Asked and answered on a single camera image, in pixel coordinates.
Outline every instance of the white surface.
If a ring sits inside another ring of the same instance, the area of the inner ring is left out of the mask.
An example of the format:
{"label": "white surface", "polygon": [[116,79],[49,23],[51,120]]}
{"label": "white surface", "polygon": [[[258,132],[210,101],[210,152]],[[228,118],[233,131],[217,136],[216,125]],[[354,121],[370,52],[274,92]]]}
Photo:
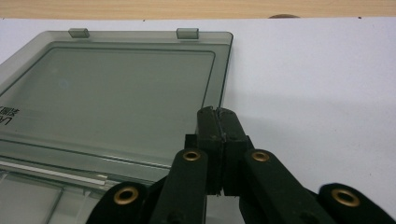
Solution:
{"label": "white surface", "polygon": [[[255,147],[275,153],[305,187],[349,185],[396,218],[396,18],[1,20],[0,63],[40,32],[72,27],[233,33],[223,106]],[[223,205],[227,223],[241,222],[227,211],[235,204]],[[208,216],[219,206],[210,201]]]}

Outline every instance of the brass insert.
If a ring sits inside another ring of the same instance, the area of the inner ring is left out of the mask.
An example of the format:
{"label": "brass insert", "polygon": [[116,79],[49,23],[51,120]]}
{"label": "brass insert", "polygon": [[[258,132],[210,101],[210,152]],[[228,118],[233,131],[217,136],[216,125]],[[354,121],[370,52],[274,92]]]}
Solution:
{"label": "brass insert", "polygon": [[119,189],[114,195],[114,202],[119,205],[132,203],[139,196],[139,191],[134,187],[125,187]]}
{"label": "brass insert", "polygon": [[270,159],[270,156],[268,156],[267,153],[261,151],[253,152],[251,157],[253,157],[253,159],[256,161],[268,161]]}
{"label": "brass insert", "polygon": [[197,151],[188,151],[183,154],[183,158],[186,161],[198,161],[201,158],[201,154]]}
{"label": "brass insert", "polygon": [[347,189],[333,189],[332,197],[337,202],[349,207],[357,207],[361,204],[361,200]]}

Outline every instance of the transparent plastic lid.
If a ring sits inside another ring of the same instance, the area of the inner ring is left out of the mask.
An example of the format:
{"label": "transparent plastic lid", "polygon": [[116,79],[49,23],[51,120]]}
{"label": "transparent plastic lid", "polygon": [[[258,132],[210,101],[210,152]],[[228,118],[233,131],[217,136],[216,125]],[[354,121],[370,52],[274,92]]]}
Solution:
{"label": "transparent plastic lid", "polygon": [[0,166],[158,180],[196,112],[221,104],[232,39],[192,29],[38,35],[0,66],[10,77]]}

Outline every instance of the plastic case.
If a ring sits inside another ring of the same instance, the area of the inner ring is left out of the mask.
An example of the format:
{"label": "plastic case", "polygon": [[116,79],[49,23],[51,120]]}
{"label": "plastic case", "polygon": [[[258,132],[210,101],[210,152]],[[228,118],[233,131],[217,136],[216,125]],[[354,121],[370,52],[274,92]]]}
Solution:
{"label": "plastic case", "polygon": [[1,64],[2,222],[85,223],[115,184],[164,177],[196,112],[221,104],[232,40],[49,31]]}

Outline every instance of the white table surface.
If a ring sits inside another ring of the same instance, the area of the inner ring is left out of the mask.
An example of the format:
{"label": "white table surface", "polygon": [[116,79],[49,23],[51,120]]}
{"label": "white table surface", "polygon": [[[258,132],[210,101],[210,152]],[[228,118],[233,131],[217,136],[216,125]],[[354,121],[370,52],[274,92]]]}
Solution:
{"label": "white table surface", "polygon": [[[396,18],[3,19],[0,63],[40,32],[77,27],[233,33],[223,107],[236,112],[255,147],[275,153],[306,188],[343,183],[396,218]],[[211,198],[209,223],[242,222],[217,218],[238,213],[231,201]]]}

